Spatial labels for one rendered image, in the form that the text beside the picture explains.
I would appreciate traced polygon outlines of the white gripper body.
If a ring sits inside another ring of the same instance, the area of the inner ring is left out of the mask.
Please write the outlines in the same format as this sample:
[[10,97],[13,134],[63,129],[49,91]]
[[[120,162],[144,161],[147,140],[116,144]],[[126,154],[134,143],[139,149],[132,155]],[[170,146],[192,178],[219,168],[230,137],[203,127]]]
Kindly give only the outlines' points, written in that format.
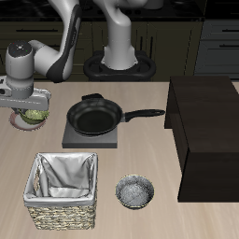
[[48,90],[34,88],[33,94],[26,99],[14,99],[12,96],[0,96],[0,106],[46,111],[49,109],[50,98],[51,93]]

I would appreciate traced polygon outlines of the grey speckled bowl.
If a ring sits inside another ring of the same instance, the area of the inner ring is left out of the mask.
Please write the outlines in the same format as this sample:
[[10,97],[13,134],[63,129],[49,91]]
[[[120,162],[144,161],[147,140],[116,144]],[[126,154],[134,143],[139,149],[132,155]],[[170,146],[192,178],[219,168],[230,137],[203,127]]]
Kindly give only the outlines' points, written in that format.
[[154,197],[154,186],[144,176],[124,176],[115,187],[115,195],[119,202],[132,210],[142,209]]

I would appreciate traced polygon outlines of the black frying pan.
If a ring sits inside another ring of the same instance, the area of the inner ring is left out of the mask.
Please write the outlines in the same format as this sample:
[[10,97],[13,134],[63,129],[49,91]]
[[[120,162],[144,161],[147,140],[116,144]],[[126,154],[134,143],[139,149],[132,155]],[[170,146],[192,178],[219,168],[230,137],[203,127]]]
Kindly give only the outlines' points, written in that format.
[[70,126],[81,135],[98,136],[113,131],[121,122],[139,117],[158,117],[165,114],[162,109],[141,109],[123,112],[121,107],[101,94],[84,95],[67,112]]

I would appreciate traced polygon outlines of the woven basket with white liner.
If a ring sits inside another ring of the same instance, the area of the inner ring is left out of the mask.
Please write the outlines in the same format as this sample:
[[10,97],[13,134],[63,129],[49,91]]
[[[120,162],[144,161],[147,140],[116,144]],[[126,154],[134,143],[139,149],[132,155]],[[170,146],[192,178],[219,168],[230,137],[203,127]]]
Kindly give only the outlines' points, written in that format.
[[38,153],[23,202],[39,230],[95,226],[98,156],[93,152]]

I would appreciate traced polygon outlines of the dark grey stove plate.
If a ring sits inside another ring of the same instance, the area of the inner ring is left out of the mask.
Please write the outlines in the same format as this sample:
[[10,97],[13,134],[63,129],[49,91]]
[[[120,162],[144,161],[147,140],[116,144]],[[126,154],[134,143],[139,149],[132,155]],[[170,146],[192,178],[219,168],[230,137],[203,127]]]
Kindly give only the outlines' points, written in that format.
[[118,129],[97,135],[94,137],[78,134],[69,123],[66,123],[63,141],[63,148],[117,148],[118,147]]

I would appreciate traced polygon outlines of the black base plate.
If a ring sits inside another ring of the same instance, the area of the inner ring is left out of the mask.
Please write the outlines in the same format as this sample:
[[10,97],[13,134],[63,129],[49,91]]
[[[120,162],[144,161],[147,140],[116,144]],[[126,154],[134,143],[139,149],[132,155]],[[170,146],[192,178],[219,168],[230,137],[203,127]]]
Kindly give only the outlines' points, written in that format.
[[135,52],[138,61],[126,70],[113,70],[101,63],[105,56],[102,50],[97,50],[84,63],[84,74],[92,82],[146,82],[156,73],[156,64],[142,50]]

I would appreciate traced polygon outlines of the dark wooden cabinet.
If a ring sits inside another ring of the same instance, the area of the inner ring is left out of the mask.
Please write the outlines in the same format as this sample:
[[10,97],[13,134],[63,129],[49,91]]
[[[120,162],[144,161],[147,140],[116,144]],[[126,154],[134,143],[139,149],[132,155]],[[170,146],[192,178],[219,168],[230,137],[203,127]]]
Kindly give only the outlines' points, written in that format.
[[164,127],[173,131],[181,203],[239,203],[239,93],[228,77],[172,77]]

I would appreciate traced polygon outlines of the green bowl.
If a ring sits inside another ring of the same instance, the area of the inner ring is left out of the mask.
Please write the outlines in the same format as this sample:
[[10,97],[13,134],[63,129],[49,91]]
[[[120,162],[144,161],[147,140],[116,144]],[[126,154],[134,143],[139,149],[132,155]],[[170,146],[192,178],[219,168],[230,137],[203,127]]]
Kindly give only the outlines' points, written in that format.
[[44,121],[48,116],[48,110],[20,109],[21,119],[28,124],[35,125]]

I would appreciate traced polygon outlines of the pale pink plate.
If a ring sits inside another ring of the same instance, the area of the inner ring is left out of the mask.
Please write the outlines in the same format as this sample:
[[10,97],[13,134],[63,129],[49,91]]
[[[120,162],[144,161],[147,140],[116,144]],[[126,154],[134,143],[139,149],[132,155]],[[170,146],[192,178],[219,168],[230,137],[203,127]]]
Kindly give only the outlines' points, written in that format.
[[26,123],[19,114],[12,112],[9,116],[9,122],[14,128],[18,130],[30,132],[40,129],[46,123],[46,120],[44,119],[40,123],[31,125]]

